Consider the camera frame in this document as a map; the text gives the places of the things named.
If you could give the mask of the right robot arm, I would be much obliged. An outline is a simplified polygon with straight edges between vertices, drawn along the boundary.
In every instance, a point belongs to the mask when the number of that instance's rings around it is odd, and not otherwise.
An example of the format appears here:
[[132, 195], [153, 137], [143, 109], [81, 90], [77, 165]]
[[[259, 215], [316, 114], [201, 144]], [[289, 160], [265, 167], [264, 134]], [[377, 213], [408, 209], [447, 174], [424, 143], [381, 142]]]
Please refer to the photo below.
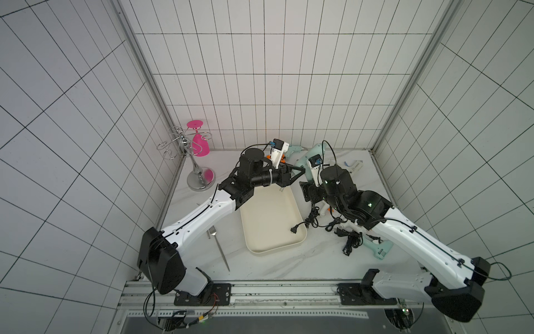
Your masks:
[[470, 258], [411, 222], [390, 201], [374, 191], [359, 190], [350, 173], [338, 165], [303, 168], [301, 189], [306, 201], [324, 200], [347, 222], [392, 242], [421, 268], [410, 274], [370, 269], [360, 283], [383, 299], [430, 302], [442, 314], [467, 323], [480, 309], [490, 264]]

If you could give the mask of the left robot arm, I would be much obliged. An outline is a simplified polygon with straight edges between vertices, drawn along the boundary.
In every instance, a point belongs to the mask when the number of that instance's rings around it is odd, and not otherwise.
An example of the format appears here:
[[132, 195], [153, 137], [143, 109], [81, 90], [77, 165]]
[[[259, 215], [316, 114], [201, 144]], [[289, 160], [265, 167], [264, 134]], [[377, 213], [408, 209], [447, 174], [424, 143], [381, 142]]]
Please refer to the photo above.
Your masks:
[[305, 168], [279, 162], [280, 153], [268, 159], [258, 148], [248, 148], [214, 194], [190, 214], [163, 230], [149, 228], [142, 236], [137, 266], [160, 294], [175, 289], [193, 296], [203, 294], [209, 279], [198, 268], [188, 269], [181, 253], [222, 218], [238, 210], [254, 195], [254, 189], [272, 184], [292, 185]]

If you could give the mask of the cream storage tray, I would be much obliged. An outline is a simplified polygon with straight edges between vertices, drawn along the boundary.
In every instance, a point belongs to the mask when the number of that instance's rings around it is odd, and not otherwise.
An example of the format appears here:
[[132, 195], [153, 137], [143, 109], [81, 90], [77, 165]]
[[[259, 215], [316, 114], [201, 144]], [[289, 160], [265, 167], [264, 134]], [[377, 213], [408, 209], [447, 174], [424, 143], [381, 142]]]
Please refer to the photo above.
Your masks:
[[307, 229], [289, 186], [258, 187], [239, 208], [246, 246], [263, 255], [293, 247], [307, 238]]

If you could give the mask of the small mint glue gun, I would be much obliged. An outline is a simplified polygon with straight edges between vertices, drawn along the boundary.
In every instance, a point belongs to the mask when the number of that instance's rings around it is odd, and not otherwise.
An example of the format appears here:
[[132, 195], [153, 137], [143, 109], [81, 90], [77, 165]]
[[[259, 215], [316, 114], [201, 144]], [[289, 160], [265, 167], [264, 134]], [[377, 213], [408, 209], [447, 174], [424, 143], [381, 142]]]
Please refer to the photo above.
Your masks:
[[290, 145], [288, 147], [288, 150], [285, 152], [285, 158], [286, 159], [290, 159], [291, 156], [294, 154], [294, 153], [300, 153], [304, 150], [304, 148], [302, 146], [294, 146], [294, 145]]

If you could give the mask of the large mint glue gun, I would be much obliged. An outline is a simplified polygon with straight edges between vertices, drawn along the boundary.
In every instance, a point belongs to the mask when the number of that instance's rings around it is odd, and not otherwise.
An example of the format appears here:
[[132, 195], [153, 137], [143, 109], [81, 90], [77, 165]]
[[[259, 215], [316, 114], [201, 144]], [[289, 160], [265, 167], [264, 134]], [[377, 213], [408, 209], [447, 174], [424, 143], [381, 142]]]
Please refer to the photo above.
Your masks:
[[295, 163], [295, 166], [305, 169], [308, 182], [317, 183], [318, 169], [323, 161], [323, 147], [322, 143], [316, 144]]

